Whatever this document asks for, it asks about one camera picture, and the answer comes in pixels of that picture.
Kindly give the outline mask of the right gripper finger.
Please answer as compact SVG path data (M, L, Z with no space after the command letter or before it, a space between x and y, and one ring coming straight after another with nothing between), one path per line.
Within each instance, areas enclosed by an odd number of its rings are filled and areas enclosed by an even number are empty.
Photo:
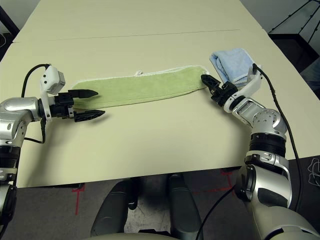
M217 80L213 76L209 74L202 74L201 81L206 87L208 87L211 94L215 94L216 87L217 87Z
M219 88L221 82L209 74L203 74L202 83L208 88Z

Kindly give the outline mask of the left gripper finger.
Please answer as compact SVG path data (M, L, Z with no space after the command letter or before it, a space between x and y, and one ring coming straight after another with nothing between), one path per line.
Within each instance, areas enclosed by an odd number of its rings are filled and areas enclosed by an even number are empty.
M97 96L99 93L90 89L72 89L69 94L72 98L85 99Z
M98 118L105 114L106 112L104 110L86 110L83 112L74 112L74 121L77 122L83 122L83 121L89 121L95 118Z

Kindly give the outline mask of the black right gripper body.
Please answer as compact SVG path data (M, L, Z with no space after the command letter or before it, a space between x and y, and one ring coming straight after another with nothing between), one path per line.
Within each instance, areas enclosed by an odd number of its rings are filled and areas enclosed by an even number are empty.
M238 88L233 83L227 81L221 87L216 85L210 90L210 93L212 94L211 99L220 107L223 107L226 101L237 91Z

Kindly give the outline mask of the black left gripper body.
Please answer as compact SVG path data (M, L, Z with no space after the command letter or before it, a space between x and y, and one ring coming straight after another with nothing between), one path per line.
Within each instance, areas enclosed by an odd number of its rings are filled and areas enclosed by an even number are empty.
M53 118L74 118L74 100L70 92L59 93L53 97L53 101L54 103L49 105L50 113Z

